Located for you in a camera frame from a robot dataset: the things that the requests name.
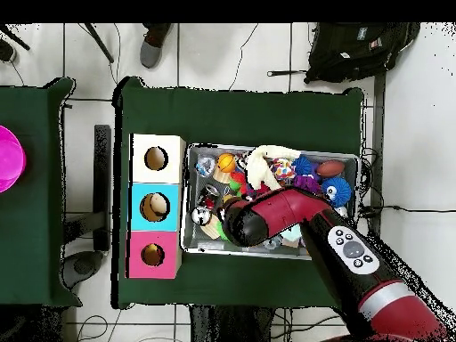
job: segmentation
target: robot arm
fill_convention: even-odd
[[[224,233],[239,246],[257,245],[294,224],[300,224],[309,254],[353,336],[446,338],[445,326],[426,304],[326,200],[289,186],[254,201],[233,198],[224,204]]]

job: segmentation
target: green tablecloth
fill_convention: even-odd
[[[116,157],[113,304],[332,306],[311,261],[184,254],[174,280],[125,278],[128,134],[179,135],[188,143],[278,144],[359,155],[362,91],[348,94],[256,94],[150,89],[126,77],[114,94]]]
[[[27,154],[18,182],[0,193],[0,304],[79,305],[60,283],[60,106],[73,81],[0,87],[0,125]]]

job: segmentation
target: blue spiky ball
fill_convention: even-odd
[[[330,186],[336,188],[336,197],[330,202],[335,208],[344,206],[352,197],[352,188],[350,184],[342,177],[333,177],[324,180],[322,184],[323,193],[326,194]]]
[[[312,173],[312,163],[304,155],[301,155],[295,159],[291,163],[291,166],[295,167],[295,172],[297,175],[310,175]]]

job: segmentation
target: magenta bowl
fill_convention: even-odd
[[[0,126],[0,192],[14,185],[25,166],[25,152],[18,138],[6,127]]]

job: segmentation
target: circular hole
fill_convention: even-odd
[[[144,164],[150,170],[161,170],[167,166],[167,152],[161,147],[151,147],[144,155]]]
[[[139,210],[144,219],[149,222],[161,222],[169,214],[168,198],[160,192],[147,194],[141,201]]]
[[[165,259],[165,252],[160,245],[149,244],[141,251],[141,259],[148,266],[160,266]]]

